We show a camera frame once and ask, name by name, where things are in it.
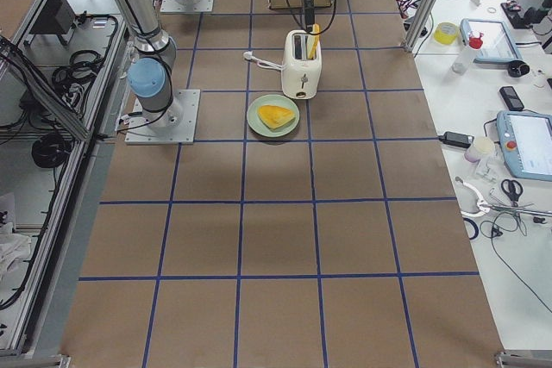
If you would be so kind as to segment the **white toaster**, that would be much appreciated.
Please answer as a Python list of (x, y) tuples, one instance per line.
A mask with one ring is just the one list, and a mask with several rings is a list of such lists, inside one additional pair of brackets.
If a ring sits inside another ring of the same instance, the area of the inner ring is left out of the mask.
[(322, 72), (320, 41), (314, 60), (307, 59), (307, 33), (293, 30), (285, 38), (284, 57), (281, 69), (282, 91), (293, 99), (312, 99), (317, 94)]

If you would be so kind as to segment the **clear bottle red cap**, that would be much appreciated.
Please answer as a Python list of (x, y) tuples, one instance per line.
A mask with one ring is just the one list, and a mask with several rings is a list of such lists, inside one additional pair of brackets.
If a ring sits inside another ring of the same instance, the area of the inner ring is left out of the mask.
[(451, 66), (454, 73), (463, 75), (469, 66), (473, 64), (475, 57), (483, 45), (483, 36), (481, 32), (471, 32), (469, 34), (464, 49), (459, 53)]

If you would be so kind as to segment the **green plate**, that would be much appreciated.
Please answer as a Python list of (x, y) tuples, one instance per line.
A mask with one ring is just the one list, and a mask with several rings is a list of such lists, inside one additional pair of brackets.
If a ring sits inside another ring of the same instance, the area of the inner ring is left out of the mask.
[(247, 122), (257, 134), (268, 138), (289, 134), (299, 122), (298, 106), (282, 95), (258, 97), (249, 105)]

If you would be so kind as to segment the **black power adapter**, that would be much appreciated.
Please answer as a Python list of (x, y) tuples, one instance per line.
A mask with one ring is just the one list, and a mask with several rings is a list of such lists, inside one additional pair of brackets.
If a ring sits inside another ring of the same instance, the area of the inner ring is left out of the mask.
[(469, 148), (474, 141), (474, 137), (469, 134), (446, 131), (438, 136), (438, 140), (444, 145), (459, 148)]

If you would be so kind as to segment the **toast slice in toaster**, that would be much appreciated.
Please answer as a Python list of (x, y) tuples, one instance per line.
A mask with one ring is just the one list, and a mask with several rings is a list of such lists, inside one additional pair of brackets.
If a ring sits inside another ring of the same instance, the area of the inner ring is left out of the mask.
[(307, 47), (307, 59), (314, 60), (317, 54), (317, 45), (319, 42), (320, 27), (314, 23), (312, 25), (310, 34), (307, 35), (306, 47)]

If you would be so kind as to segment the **white plastic cup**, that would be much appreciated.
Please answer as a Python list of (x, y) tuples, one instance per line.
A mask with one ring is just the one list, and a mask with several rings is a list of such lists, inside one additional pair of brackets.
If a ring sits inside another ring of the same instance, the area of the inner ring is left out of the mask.
[(495, 143), (488, 137), (476, 136), (464, 153), (464, 158), (470, 163), (476, 163), (495, 153)]

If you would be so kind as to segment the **black round tape roll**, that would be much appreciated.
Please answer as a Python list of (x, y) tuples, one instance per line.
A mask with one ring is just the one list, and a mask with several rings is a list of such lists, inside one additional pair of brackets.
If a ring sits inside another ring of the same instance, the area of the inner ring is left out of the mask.
[(521, 78), (529, 72), (530, 66), (520, 59), (514, 59), (507, 65), (507, 73), (512, 78)]

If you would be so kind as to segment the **black remote phone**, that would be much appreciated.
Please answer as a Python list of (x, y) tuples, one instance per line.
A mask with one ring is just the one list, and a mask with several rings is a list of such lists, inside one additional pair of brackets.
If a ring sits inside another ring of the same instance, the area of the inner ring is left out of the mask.
[(503, 86), (499, 89), (499, 94), (501, 95), (506, 107), (510, 111), (523, 111), (524, 104), (518, 96), (516, 90), (513, 86)]

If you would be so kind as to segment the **yellow tape roll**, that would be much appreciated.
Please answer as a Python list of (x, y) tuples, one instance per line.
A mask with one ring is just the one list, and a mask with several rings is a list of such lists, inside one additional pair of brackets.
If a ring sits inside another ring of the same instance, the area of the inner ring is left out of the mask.
[(452, 22), (440, 22), (435, 29), (434, 39), (442, 45), (451, 45), (459, 34), (459, 28)]

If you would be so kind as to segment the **toast slice on plate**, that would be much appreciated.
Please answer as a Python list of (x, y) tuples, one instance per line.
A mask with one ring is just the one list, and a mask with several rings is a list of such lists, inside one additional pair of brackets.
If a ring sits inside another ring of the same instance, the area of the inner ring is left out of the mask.
[(262, 105), (257, 109), (257, 115), (270, 129), (284, 127), (296, 118), (291, 109), (277, 105)]

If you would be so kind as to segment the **blue teach pendant far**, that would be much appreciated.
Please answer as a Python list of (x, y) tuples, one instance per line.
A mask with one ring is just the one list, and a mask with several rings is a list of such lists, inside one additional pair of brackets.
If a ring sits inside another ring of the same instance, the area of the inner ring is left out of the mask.
[(464, 42), (468, 41), (471, 34), (483, 34), (483, 44), (474, 58), (475, 63), (507, 64), (522, 59), (504, 21), (464, 18), (460, 23), (460, 31)]

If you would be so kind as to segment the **blue teach pendant near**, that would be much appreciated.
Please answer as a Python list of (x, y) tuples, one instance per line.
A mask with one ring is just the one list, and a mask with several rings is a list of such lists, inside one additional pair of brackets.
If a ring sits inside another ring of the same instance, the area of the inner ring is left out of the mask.
[(551, 181), (551, 116), (529, 111), (499, 111), (499, 147), (515, 178)]

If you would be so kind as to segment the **black scissors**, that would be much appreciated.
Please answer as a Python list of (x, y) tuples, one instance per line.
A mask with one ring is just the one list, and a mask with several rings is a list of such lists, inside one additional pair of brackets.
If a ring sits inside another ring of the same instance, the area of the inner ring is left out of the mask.
[(500, 187), (511, 201), (511, 205), (517, 207), (519, 199), (524, 193), (524, 187), (516, 179), (512, 178), (503, 179), (500, 183)]

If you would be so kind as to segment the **blue teach pendant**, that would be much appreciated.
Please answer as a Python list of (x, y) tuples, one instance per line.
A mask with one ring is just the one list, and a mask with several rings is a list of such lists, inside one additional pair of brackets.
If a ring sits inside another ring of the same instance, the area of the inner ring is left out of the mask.
[(483, 44), (474, 58), (475, 63), (507, 64), (522, 59), (504, 21), (464, 18), (460, 23), (460, 31), (464, 42), (468, 41), (471, 34), (483, 34)]
[(499, 147), (515, 178), (551, 181), (551, 116), (529, 111), (499, 111)]

